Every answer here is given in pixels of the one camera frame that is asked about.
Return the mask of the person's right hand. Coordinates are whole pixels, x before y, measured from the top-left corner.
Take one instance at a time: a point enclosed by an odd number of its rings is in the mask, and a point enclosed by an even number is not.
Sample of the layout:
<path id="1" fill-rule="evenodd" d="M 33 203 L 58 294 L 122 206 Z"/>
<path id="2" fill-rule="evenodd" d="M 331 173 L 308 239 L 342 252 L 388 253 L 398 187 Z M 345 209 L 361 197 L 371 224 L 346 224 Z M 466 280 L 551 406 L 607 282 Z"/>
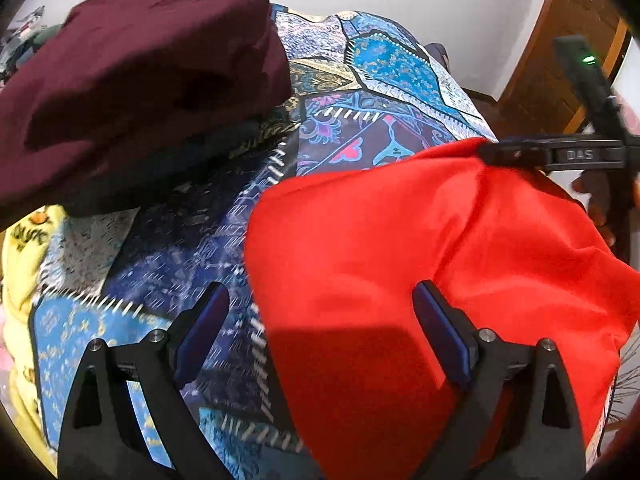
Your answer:
<path id="1" fill-rule="evenodd" d="M 572 182 L 576 193 L 589 196 L 587 214 L 608 247 L 615 245 L 616 237 L 608 226 L 611 205 L 610 185 L 604 171 L 585 170 Z"/>

